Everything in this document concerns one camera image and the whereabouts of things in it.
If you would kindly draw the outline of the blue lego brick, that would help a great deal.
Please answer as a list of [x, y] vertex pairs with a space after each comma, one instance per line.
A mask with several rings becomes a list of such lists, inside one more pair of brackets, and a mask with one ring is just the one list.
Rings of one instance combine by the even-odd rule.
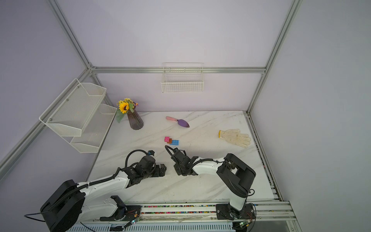
[[179, 145], [179, 141], [178, 140], [173, 140], [173, 142], [171, 144], [169, 144], [171, 146], [178, 146]]

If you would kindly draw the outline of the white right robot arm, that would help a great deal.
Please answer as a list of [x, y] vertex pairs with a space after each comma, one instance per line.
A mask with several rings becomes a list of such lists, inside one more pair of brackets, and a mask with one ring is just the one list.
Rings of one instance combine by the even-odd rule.
[[184, 150], [166, 146], [171, 159], [175, 162], [174, 169], [179, 176], [218, 176], [231, 191], [227, 204], [217, 204], [217, 219], [255, 219], [253, 207], [246, 202], [251, 193], [256, 172], [234, 154], [227, 154], [220, 159], [203, 159], [198, 156], [188, 157]]

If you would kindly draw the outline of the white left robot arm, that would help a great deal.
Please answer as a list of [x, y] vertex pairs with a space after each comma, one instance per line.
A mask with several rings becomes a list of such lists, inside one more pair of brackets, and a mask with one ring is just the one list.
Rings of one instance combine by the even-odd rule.
[[76, 223], [131, 221], [139, 216], [139, 206], [127, 206], [115, 191], [127, 189], [142, 180], [165, 176], [167, 167], [156, 164], [152, 156], [125, 168], [117, 168], [111, 176], [90, 182], [65, 181], [41, 207], [41, 222], [51, 232], [65, 232]]

